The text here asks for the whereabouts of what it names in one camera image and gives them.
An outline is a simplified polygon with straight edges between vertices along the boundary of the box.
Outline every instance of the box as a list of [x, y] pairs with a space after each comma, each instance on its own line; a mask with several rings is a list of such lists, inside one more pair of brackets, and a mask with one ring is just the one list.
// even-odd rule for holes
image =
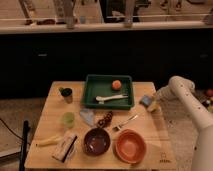
[[[112, 89], [112, 82], [120, 80], [122, 87], [119, 91]], [[99, 104], [96, 96], [113, 96], [126, 94], [128, 98], [116, 99]], [[87, 108], [129, 110], [134, 106], [132, 78], [128, 75], [87, 75], [82, 104]]]

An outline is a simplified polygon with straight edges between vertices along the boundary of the red bowl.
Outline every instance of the red bowl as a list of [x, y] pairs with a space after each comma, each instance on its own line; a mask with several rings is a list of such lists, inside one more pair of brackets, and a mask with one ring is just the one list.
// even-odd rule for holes
[[146, 154], [146, 144], [138, 133], [126, 129], [118, 135], [115, 141], [115, 151], [124, 162], [135, 164], [143, 160]]
[[88, 155], [101, 155], [108, 150], [109, 146], [109, 134], [102, 128], [93, 128], [84, 137], [84, 151]]

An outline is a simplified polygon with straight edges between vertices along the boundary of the tiled floor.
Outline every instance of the tiled floor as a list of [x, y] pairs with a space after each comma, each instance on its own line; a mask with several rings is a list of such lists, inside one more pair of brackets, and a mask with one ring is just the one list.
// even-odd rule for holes
[[[94, 0], [85, 0], [85, 5], [81, 5], [81, 0], [77, 0], [74, 13], [80, 20], [85, 16], [87, 23], [102, 23], [100, 4]], [[204, 4], [192, 4], [187, 0], [182, 0], [181, 11], [175, 10], [177, 0], [170, 0], [168, 10], [162, 10], [160, 3], [163, 0], [150, 0], [151, 4], [141, 7], [138, 11], [141, 22], [149, 21], [200, 21], [213, 7], [212, 0], [206, 0]], [[55, 18], [54, 5], [52, 0], [33, 0], [35, 3], [37, 19]], [[18, 0], [0, 1], [0, 26], [17, 26], [25, 23], [23, 12]]]
[[[202, 91], [197, 91], [196, 96], [203, 101], [204, 95]], [[29, 134], [29, 141], [31, 141], [44, 103], [45, 98], [1, 99], [0, 117], [19, 135], [22, 134], [23, 121], [28, 120], [31, 127]], [[160, 104], [164, 112], [165, 122], [177, 159], [177, 170], [190, 171], [193, 149], [197, 137], [197, 131], [192, 124], [190, 115], [178, 100], [170, 102], [161, 101]], [[0, 123], [0, 137], [0, 151], [20, 146], [20, 140], [8, 132], [2, 123]], [[16, 171], [18, 166], [18, 160], [11, 159], [6, 163], [0, 163], [0, 170]]]

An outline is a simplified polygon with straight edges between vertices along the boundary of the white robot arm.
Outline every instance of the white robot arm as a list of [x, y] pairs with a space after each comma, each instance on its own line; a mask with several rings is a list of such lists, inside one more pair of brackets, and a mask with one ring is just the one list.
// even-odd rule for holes
[[178, 98], [189, 111], [199, 135], [196, 142], [192, 171], [213, 170], [213, 114], [210, 113], [192, 94], [195, 85], [191, 80], [173, 76], [166, 87], [159, 89], [156, 100]]

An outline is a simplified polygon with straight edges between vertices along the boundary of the metal fork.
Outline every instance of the metal fork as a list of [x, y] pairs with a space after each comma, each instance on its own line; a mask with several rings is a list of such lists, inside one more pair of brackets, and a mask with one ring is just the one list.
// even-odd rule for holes
[[133, 119], [135, 119], [135, 118], [137, 118], [137, 117], [138, 117], [138, 115], [134, 115], [134, 116], [130, 117], [130, 118], [127, 119], [126, 121], [122, 122], [121, 124], [119, 124], [119, 125], [113, 127], [112, 130], [113, 130], [113, 131], [120, 131], [121, 128], [122, 128], [124, 125], [126, 125], [126, 124], [129, 123], [131, 120], [133, 120]]

